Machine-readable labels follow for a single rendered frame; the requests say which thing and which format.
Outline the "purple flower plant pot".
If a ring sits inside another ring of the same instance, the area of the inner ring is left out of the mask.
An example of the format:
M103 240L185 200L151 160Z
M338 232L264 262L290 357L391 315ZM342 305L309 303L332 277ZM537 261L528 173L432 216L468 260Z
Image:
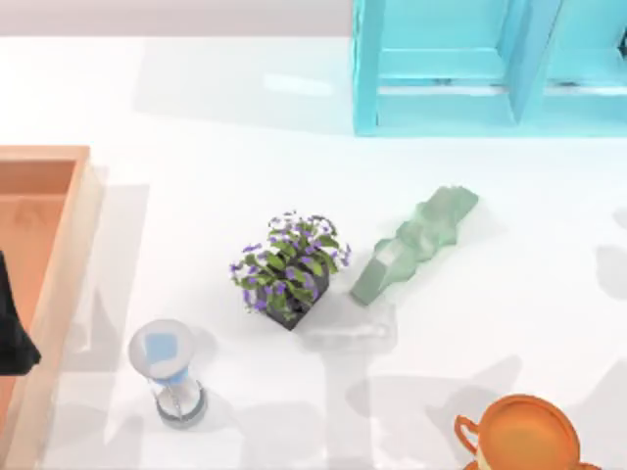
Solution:
M229 274L250 312L291 331L327 291L331 276L350 264L351 255L329 218L285 211L268 221L263 242L242 249Z

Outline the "pale green bottle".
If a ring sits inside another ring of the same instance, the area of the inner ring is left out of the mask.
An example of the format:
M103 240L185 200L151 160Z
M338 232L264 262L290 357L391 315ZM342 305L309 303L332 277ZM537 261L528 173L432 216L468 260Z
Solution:
M418 267L458 241L458 226L476 207L479 196L462 186L442 186L416 205L392 238L379 240L350 294L372 304L390 285L410 280Z

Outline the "blue and grey hourglass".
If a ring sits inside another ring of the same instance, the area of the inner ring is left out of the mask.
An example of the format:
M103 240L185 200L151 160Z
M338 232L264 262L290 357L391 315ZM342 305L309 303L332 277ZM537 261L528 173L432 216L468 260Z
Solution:
M190 328L175 319L156 319L132 336L128 359L152 387L161 420L174 429L198 424L208 407L203 384L190 374L196 352Z

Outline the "light blue rack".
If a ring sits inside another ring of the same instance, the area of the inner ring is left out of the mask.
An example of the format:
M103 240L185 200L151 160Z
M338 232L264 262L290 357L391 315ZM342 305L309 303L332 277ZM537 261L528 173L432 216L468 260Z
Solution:
M361 136L627 137L627 0L353 0Z

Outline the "shallow salmon-coloured box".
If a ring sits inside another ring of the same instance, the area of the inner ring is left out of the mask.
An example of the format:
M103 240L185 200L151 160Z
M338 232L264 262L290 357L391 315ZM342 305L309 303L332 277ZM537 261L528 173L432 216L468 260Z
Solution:
M97 220L86 146L0 145L0 251L18 314L41 353L0 377L0 470L35 470Z

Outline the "orange trophy cup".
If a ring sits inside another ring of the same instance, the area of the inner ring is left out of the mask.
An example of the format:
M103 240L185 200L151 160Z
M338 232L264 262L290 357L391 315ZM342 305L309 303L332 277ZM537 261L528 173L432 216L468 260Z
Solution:
M579 437L568 417L534 396L498 399L479 422L459 415L454 430L473 455L463 470L602 470L581 460Z

